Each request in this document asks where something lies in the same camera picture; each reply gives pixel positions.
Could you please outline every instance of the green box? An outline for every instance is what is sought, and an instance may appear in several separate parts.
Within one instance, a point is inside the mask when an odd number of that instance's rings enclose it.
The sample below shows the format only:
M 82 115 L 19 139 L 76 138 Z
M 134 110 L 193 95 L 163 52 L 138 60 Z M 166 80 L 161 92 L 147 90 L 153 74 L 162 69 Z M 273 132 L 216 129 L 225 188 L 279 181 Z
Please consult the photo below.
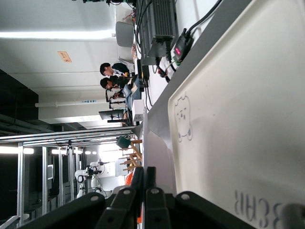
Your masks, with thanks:
M 131 144 L 131 140 L 126 139 L 126 138 L 123 137 L 123 136 L 120 136 L 120 137 L 118 138 L 118 140 L 116 141 L 116 145 L 118 145 L 118 146 L 121 147 L 122 149 L 128 148 L 130 144 Z

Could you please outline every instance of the computer monitor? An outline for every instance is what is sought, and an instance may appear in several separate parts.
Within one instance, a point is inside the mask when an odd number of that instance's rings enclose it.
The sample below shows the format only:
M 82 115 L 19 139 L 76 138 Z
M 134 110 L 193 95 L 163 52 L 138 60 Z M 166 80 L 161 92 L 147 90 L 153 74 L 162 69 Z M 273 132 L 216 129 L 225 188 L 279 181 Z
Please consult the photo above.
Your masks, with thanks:
M 99 114 L 102 118 L 102 120 L 108 120 L 108 123 L 111 122 L 126 122 L 125 119 L 123 119 L 124 116 L 124 110 L 118 109 L 118 110 L 112 110 L 112 111 L 99 111 Z

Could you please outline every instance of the grey chair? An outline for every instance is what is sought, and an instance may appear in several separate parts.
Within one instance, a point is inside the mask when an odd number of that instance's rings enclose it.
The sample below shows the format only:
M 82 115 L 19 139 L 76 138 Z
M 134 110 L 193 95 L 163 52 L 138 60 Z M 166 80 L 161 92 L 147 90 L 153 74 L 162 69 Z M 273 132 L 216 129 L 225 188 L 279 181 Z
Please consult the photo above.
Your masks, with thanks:
M 116 42 L 121 47 L 132 47 L 133 25 L 118 21 L 115 24 Z

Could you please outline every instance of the electrical connector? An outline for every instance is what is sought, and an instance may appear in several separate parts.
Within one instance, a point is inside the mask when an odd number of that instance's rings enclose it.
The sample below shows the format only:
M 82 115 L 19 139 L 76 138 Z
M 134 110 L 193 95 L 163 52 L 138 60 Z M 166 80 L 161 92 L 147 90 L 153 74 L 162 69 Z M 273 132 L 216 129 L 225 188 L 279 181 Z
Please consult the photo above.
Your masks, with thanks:
M 186 32 L 186 28 L 184 28 L 173 50 L 177 62 L 182 62 L 184 60 L 192 47 L 193 41 L 194 39 L 191 36 L 190 31 Z

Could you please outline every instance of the person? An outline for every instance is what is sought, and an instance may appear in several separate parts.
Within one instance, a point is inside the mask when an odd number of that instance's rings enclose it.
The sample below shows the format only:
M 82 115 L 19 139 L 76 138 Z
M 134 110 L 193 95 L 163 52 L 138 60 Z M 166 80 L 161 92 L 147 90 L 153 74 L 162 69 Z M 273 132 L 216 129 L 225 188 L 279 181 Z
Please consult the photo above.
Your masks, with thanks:
M 123 88 L 125 85 L 120 85 L 118 84 L 118 79 L 119 77 L 116 75 L 111 75 L 108 77 L 104 77 L 101 79 L 100 81 L 100 85 L 102 86 L 102 88 L 104 89 L 110 89 L 110 88 L 114 88 L 114 89 L 120 89 L 119 92 L 116 92 L 113 94 L 113 98 L 117 99 L 117 98 L 123 98 Z
M 123 63 L 114 63 L 110 65 L 109 63 L 102 63 L 100 66 L 100 73 L 103 76 L 124 76 L 125 73 L 130 74 L 129 69 Z

